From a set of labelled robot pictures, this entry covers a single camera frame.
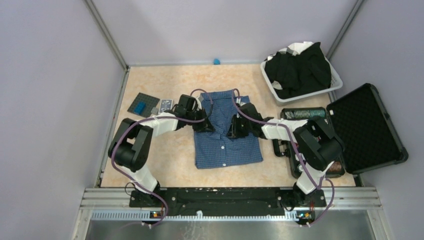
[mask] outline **toolbox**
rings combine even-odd
[[[345,171],[356,175],[403,163],[408,159],[408,152],[379,92],[370,83],[330,103],[326,109],[284,108],[281,111],[281,118],[287,120],[309,119],[313,116],[324,117],[345,144],[345,151],[334,163],[340,166],[330,168],[327,177],[340,177]],[[272,140],[272,144],[276,156],[289,157],[293,177],[300,177],[302,168],[299,167],[291,144],[281,140]]]

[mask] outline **white plastic basket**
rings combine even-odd
[[[321,91],[315,91],[315,92],[311,92],[311,93],[308,93],[308,94],[295,96],[295,97],[291,97],[291,98],[287,98],[287,99],[281,99],[281,98],[278,97],[276,90],[271,85],[270,79],[268,78],[268,75],[265,72],[265,64],[267,63],[267,61],[262,62],[260,64],[260,69],[262,70],[263,78],[265,79],[265,82],[268,85],[269,90],[271,91],[272,95],[274,95],[275,102],[277,103],[277,105],[283,106],[283,105],[292,103],[293,101],[309,98],[309,97],[312,97],[312,96],[315,96],[315,95],[318,95],[318,94],[325,94],[325,93],[328,93],[328,92],[331,92],[331,91],[334,91],[334,90],[341,88],[343,86],[343,82],[340,79],[339,74],[337,74],[336,70],[331,65],[329,60],[327,58],[325,58],[325,60],[328,62],[328,64],[330,64],[330,69],[331,69],[331,85],[330,85],[330,87],[327,88],[327,89],[321,90]]]

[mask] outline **white wall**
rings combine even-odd
[[[261,62],[298,41],[329,50],[355,0],[95,0],[129,65]]]
[[[424,238],[424,1],[367,1],[331,62],[340,97],[376,85],[409,152],[402,164],[361,174],[376,186],[396,239]]]
[[[82,0],[2,1],[0,53],[0,239],[69,239],[123,70]]]

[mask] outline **wooden tabletop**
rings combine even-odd
[[[249,96],[262,117],[279,118],[283,109],[277,106],[265,83],[259,64],[182,65],[131,67],[115,130],[124,118],[140,120],[127,112],[138,93],[178,102],[181,94],[193,89],[208,92],[237,88]],[[284,108],[326,107],[327,94],[304,99]],[[276,157],[271,140],[259,139],[263,161],[246,165],[197,169],[193,129],[167,132],[151,142],[147,160],[152,175],[162,187],[291,187],[296,182],[286,157]],[[102,187],[123,187],[129,180],[114,170],[110,159],[101,182]],[[351,174],[333,179],[335,186],[354,186]]]

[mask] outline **laundry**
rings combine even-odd
[[[230,139],[227,137],[233,115],[237,109],[232,102],[232,90],[210,92],[213,111],[209,117],[214,132],[195,132],[195,165],[198,169],[222,168],[262,162],[261,149],[257,137],[249,136]],[[208,113],[211,109],[209,97],[202,93],[202,107]],[[243,103],[249,103],[248,96],[242,96]]]
[[[279,98],[294,98],[331,86],[330,64],[320,45],[320,42],[292,44],[268,57],[265,72]]]

